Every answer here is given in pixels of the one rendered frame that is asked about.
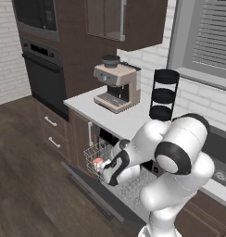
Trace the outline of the narrow brown cupboard door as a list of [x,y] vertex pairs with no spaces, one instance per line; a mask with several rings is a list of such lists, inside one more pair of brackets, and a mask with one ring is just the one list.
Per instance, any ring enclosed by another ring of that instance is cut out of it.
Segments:
[[[73,163],[79,171],[85,173],[91,178],[95,178],[95,175],[87,169],[87,162],[84,155],[84,151],[90,147],[88,138],[89,120],[84,118],[74,110],[70,110],[69,121],[72,127],[73,150],[75,153]],[[94,125],[92,126],[92,141],[94,143],[97,142],[97,138],[94,133]]]

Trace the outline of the black built-in oven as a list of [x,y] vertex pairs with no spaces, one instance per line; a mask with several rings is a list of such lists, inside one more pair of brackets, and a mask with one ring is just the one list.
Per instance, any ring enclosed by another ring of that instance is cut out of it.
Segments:
[[63,119],[69,120],[68,109],[63,103],[67,95],[60,51],[25,37],[20,38],[20,43],[22,54],[38,56],[61,67],[59,72],[53,72],[24,58],[33,97]]

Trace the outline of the dark grey sink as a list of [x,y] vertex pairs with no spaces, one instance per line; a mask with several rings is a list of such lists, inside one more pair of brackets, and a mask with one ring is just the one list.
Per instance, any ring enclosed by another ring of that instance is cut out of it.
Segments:
[[226,131],[211,126],[202,151],[214,161],[215,173],[212,179],[226,187]]

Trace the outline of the dark grey dishwasher door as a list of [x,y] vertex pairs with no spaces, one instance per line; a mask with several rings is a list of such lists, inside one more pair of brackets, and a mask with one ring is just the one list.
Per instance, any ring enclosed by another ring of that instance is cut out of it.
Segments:
[[61,165],[73,176],[73,179],[77,183],[79,183],[85,190],[89,191],[93,198],[100,205],[106,207],[119,222],[123,223],[124,221],[130,221],[138,224],[146,223],[145,218],[129,209],[116,195],[109,191],[99,181],[91,178],[64,161],[61,162]]

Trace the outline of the window with grey blinds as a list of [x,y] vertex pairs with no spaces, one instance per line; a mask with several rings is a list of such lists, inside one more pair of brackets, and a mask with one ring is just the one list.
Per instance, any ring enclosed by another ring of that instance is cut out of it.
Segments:
[[226,0],[177,0],[167,67],[226,91]]

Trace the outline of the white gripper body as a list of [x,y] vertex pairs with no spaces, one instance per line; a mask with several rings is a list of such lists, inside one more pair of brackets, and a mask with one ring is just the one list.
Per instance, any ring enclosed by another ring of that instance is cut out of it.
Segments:
[[104,161],[104,162],[101,164],[101,166],[100,166],[100,168],[99,168],[99,171],[102,172],[103,169],[105,168],[105,166],[108,165],[108,164],[110,164],[110,163],[111,163],[111,160],[110,160],[110,159]]

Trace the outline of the glass cupboard door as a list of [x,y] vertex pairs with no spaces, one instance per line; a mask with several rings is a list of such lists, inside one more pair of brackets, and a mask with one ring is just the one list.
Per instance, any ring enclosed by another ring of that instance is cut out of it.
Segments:
[[86,32],[119,41],[120,0],[85,0]]

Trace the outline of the beige coffee machine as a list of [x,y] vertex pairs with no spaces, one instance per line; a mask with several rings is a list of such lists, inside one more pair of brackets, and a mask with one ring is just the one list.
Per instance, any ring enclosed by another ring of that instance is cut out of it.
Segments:
[[102,64],[94,67],[94,76],[107,86],[107,91],[99,94],[94,101],[113,113],[120,113],[140,102],[141,69],[119,56],[104,55]]

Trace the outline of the black microwave oven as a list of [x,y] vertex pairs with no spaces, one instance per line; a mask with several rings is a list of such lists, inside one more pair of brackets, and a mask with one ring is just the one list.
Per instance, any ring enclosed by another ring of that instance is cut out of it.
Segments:
[[11,0],[20,31],[59,41],[56,0]]

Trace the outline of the red cup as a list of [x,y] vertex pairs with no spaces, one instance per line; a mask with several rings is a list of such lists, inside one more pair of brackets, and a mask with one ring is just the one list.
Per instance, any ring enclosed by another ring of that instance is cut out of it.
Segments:
[[99,169],[102,167],[103,164],[103,158],[102,157],[98,157],[96,159],[93,160],[93,164],[94,164],[94,168],[95,169]]

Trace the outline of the black three-tier stand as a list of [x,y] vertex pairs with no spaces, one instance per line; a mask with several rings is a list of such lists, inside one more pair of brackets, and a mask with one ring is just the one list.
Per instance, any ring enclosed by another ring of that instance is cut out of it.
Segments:
[[[153,90],[149,117],[161,121],[169,121],[175,104],[180,74],[172,69],[156,69],[154,74]],[[156,83],[164,85],[175,85],[175,89],[155,88]]]

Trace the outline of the brown drawer front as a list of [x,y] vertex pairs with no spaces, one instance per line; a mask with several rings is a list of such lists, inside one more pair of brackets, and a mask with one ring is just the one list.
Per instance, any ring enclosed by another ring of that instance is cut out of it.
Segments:
[[[48,129],[45,125],[42,125],[42,133],[44,140],[56,151],[58,151],[68,162],[70,162],[72,150],[68,142],[66,142],[63,138],[61,138],[56,132]],[[55,147],[48,138],[52,137],[56,143],[61,145],[60,148]]]
[[[62,117],[60,117],[58,114],[47,108],[46,106],[43,106],[42,104],[37,104],[38,111],[40,114],[40,120],[44,122],[49,128],[53,129],[57,133],[59,133],[63,138],[66,140],[69,139],[69,129],[70,124],[65,121]],[[57,123],[57,126],[54,127],[50,123],[48,123],[44,117],[48,116],[52,121]]]

